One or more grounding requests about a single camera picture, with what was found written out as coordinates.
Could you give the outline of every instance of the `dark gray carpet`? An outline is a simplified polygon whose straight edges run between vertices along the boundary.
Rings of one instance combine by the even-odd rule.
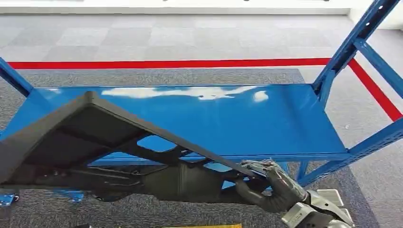
[[[22,70],[34,86],[127,86],[200,84],[303,83],[297,69],[153,69],[153,70]],[[0,82],[0,127],[4,128],[24,98]],[[290,164],[291,172],[296,166]],[[379,227],[349,168],[309,186],[338,189],[358,225]],[[68,228],[90,223],[95,228],[158,228],[187,225],[242,223],[246,228],[284,227],[280,215],[255,206],[162,202],[151,196],[132,195],[119,202],[101,203],[86,197],[79,204],[55,197],[47,190],[21,190],[4,228]]]

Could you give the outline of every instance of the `yellow object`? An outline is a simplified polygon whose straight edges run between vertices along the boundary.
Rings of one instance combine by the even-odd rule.
[[[242,228],[242,224],[220,225],[220,226],[198,226],[198,227],[164,227],[164,228]]]

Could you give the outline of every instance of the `white wall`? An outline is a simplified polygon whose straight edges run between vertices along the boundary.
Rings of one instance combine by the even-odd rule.
[[[0,0],[0,13],[348,14],[349,0]]]
[[[354,4],[351,7],[349,17],[357,23],[364,12],[367,10],[372,0],[359,0],[359,4]],[[392,12],[386,17],[379,29],[403,29],[403,3],[399,2]]]

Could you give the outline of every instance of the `red tape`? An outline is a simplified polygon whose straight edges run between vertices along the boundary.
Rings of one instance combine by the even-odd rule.
[[[394,106],[391,100],[383,93],[379,86],[372,80],[372,78],[366,73],[366,71],[360,66],[360,64],[353,58],[348,65],[364,84],[366,89],[375,98],[378,104],[386,112],[386,114],[391,118],[392,121],[396,121],[402,117],[399,109]]]
[[[9,62],[14,69],[145,69],[145,68],[212,68],[212,67],[285,67],[326,65],[330,58],[285,58],[285,59],[234,59],[234,60],[182,60],[182,61],[119,61],[119,62]],[[367,90],[396,121],[400,111],[375,84],[370,76],[352,59],[349,66]]]
[[[210,67],[281,67],[326,65],[329,58],[120,61],[120,62],[9,62],[14,69],[144,69]]]

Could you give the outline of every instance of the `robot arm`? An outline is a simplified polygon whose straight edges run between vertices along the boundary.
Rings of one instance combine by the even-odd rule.
[[[272,195],[252,191],[243,180],[236,182],[237,192],[268,212],[287,213],[282,221],[289,228],[351,228],[352,220],[334,203],[312,190],[304,190],[273,161],[243,161],[242,166],[265,176]]]

